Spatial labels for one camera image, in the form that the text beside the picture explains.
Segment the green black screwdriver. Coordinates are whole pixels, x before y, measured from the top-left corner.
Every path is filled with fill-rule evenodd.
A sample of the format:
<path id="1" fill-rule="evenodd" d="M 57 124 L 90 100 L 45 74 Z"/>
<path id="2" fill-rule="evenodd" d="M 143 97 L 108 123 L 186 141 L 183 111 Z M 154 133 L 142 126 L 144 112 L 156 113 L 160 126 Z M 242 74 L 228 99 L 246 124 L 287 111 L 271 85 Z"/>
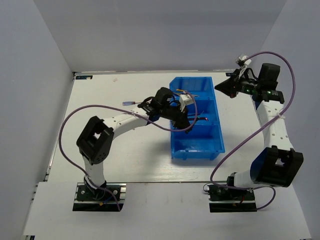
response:
<path id="1" fill-rule="evenodd" d="M 209 121 L 207 117 L 197 117 L 197 121 Z"/>

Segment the right corner label sticker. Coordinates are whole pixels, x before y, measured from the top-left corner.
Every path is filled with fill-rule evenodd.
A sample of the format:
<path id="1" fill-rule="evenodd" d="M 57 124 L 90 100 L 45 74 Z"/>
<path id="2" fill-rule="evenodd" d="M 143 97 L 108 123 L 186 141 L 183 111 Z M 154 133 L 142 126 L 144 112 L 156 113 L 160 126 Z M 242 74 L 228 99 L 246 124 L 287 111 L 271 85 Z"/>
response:
<path id="1" fill-rule="evenodd" d="M 233 72 L 227 72 L 225 75 L 226 75 L 227 77 L 232 77 L 232 76 L 235 76 L 236 74 L 233 73 Z"/>

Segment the blue-handled screwdriver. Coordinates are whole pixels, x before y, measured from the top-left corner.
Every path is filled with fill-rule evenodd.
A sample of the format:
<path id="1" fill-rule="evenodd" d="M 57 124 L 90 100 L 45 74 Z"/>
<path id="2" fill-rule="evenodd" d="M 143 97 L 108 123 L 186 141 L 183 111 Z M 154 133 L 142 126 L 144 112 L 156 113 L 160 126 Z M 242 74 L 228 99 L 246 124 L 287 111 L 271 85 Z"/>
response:
<path id="1" fill-rule="evenodd" d="M 123 106 L 131 106 L 131 105 L 137 105 L 137 104 L 140 104 L 141 101 L 124 101 L 122 103 Z"/>

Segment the left corner label sticker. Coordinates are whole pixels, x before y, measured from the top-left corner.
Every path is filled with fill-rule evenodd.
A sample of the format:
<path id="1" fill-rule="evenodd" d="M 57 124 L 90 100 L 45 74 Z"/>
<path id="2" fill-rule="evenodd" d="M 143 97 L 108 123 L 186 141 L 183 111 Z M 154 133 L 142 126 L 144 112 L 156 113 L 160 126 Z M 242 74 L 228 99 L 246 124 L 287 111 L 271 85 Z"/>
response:
<path id="1" fill-rule="evenodd" d="M 92 78 L 92 75 L 77 75 L 75 77 L 76 80 L 91 80 Z"/>

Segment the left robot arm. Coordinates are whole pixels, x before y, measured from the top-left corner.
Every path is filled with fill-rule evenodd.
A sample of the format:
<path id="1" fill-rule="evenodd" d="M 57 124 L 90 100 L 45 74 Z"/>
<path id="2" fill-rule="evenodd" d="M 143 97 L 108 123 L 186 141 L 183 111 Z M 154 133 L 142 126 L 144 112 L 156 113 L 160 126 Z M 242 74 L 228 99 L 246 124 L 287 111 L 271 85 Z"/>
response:
<path id="1" fill-rule="evenodd" d="M 186 90 L 175 99 L 170 89 L 161 87 L 155 96 L 147 97 L 131 111 L 106 119 L 91 117 L 76 141 L 84 161 L 84 183 L 89 186 L 90 196 L 96 200 L 105 196 L 103 162 L 110 153 L 113 140 L 126 132 L 153 124 L 159 118 L 171 121 L 171 131 L 188 133 L 194 124 L 188 119 L 187 107 L 194 103 L 195 97 Z"/>

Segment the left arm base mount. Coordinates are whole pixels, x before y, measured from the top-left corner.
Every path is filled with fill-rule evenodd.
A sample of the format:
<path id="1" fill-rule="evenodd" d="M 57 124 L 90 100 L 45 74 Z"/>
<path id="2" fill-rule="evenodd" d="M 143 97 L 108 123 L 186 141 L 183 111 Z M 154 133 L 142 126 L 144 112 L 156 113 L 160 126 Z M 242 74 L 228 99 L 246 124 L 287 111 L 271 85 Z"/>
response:
<path id="1" fill-rule="evenodd" d="M 84 184 L 78 183 L 73 201 L 73 212 L 119 212 L 126 198 L 126 183 L 107 183 L 106 187 L 115 195 L 118 204 L 109 192 L 94 195 Z"/>

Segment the yellow-handled pliers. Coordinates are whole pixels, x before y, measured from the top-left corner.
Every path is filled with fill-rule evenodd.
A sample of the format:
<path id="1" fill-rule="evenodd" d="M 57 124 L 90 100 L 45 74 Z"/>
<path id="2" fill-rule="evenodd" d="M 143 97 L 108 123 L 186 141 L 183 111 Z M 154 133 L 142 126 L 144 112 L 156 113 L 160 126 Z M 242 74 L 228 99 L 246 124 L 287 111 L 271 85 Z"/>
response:
<path id="1" fill-rule="evenodd" d="M 187 92 L 182 90 L 182 89 L 176 89 L 176 91 L 173 92 L 175 96 L 180 96 L 180 95 L 187 95 Z M 199 97 L 199 95 L 196 94 L 191 94 L 193 97 Z"/>

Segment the large brown hex key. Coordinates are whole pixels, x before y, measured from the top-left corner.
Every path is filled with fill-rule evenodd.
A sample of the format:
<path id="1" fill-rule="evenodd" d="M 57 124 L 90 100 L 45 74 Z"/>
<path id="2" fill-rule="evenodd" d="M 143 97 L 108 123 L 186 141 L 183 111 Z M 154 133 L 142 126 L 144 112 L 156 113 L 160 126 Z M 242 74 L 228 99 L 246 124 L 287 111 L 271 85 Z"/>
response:
<path id="1" fill-rule="evenodd" d="M 188 114 L 187 117 L 188 118 L 194 118 L 194 117 L 199 117 L 200 115 L 201 115 L 201 113 L 197 114 L 197 115 L 196 114 Z"/>

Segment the blue bottom storage bin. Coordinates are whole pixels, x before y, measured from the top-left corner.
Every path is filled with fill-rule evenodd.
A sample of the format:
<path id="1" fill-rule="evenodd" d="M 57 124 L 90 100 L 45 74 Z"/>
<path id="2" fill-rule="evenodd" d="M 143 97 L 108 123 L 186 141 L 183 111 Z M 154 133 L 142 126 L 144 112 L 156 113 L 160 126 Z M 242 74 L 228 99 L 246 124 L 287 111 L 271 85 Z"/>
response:
<path id="1" fill-rule="evenodd" d="M 219 124 L 195 125 L 189 133 L 172 132 L 170 136 L 172 159 L 214 160 L 225 152 Z"/>

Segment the blue storage bin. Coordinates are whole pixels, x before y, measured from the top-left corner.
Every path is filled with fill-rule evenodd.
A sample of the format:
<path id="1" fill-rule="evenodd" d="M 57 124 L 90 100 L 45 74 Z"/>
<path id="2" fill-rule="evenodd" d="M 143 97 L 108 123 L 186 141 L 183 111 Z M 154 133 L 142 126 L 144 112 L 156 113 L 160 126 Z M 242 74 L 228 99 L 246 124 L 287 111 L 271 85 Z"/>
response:
<path id="1" fill-rule="evenodd" d="M 208 118 L 208 121 L 205 120 L 198 120 L 195 125 L 209 125 L 209 124 L 220 124 L 220 119 L 219 119 L 219 113 L 218 109 L 216 106 L 216 102 L 213 99 L 198 99 L 196 100 L 196 105 L 197 105 L 197 114 L 201 114 L 198 117 L 206 117 Z M 190 104 L 186 106 L 188 110 L 188 114 L 196 114 L 195 113 L 195 105 Z M 188 118 L 190 122 L 193 122 L 194 118 Z"/>
<path id="2" fill-rule="evenodd" d="M 178 76 L 170 82 L 169 89 L 173 92 L 177 89 L 186 90 L 197 95 L 198 99 L 215 98 L 213 79 L 210 76 Z"/>
<path id="3" fill-rule="evenodd" d="M 172 159 L 214 160 L 225 152 L 219 124 L 195 125 L 189 133 L 172 132 L 170 136 Z"/>

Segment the blue top storage bin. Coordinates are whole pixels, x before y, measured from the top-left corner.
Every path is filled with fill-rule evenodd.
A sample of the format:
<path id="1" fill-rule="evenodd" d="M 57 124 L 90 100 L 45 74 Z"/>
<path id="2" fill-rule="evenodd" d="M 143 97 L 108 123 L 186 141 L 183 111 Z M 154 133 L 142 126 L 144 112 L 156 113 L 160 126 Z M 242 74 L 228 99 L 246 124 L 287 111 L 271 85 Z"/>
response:
<path id="1" fill-rule="evenodd" d="M 173 92 L 177 89 L 186 90 L 197 95 L 198 99 L 215 98 L 213 79 L 210 76 L 178 76 L 170 82 L 169 89 Z"/>

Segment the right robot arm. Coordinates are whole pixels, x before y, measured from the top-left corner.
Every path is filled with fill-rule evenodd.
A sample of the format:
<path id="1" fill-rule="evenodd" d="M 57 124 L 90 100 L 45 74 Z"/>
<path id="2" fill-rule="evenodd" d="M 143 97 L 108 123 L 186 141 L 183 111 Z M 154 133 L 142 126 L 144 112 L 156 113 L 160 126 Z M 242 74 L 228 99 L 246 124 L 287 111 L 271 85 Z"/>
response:
<path id="1" fill-rule="evenodd" d="M 262 128 L 264 147 L 248 170 L 235 172 L 228 178 L 226 195 L 236 200 L 244 189 L 256 187 L 287 188 L 298 173 L 304 157 L 290 142 L 285 118 L 284 96 L 276 89 L 280 66 L 263 63 L 257 78 L 249 77 L 247 70 L 236 69 L 227 74 L 227 80 L 215 90 L 235 98 L 238 93 L 250 95 Z"/>

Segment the corner label sticker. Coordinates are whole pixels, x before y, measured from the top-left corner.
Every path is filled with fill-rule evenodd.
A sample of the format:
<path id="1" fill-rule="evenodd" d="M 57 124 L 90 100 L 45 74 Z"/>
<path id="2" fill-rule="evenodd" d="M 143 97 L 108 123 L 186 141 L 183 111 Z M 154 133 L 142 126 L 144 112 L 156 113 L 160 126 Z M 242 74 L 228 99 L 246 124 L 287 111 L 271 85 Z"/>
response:
<path id="1" fill-rule="evenodd" d="M 232 76 L 235 76 L 236 74 L 233 73 L 233 72 L 227 72 L 225 75 L 226 75 L 227 77 L 232 77 Z"/>
<path id="2" fill-rule="evenodd" d="M 76 80 L 91 80 L 92 78 L 92 75 L 77 75 L 75 77 Z"/>

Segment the blue middle storage bin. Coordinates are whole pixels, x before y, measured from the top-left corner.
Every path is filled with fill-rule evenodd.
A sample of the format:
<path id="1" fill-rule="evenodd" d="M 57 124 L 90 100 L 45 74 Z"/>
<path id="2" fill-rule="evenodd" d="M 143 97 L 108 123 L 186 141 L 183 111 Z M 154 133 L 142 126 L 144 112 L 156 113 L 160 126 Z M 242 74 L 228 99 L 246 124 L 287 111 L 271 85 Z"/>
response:
<path id="1" fill-rule="evenodd" d="M 205 120 L 198 120 L 195 125 L 209 125 L 209 124 L 220 124 L 220 119 L 219 119 L 219 113 L 218 109 L 216 106 L 216 102 L 213 99 L 198 99 L 196 100 L 196 105 L 197 105 L 197 114 L 201 114 L 198 117 L 206 117 L 208 118 L 208 121 Z M 186 106 L 188 110 L 188 114 L 196 114 L 195 113 L 195 105 L 190 104 Z M 188 118 L 190 122 L 193 122 L 194 118 Z"/>

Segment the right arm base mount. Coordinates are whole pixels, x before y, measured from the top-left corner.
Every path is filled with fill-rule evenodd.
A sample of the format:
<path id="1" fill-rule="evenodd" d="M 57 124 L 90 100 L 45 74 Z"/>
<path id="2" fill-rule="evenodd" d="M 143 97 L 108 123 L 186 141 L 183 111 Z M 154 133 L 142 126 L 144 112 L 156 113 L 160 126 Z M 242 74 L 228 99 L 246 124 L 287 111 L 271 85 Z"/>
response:
<path id="1" fill-rule="evenodd" d="M 257 212 L 253 191 L 221 188 L 206 184 L 203 191 L 208 195 L 211 213 L 251 213 Z"/>

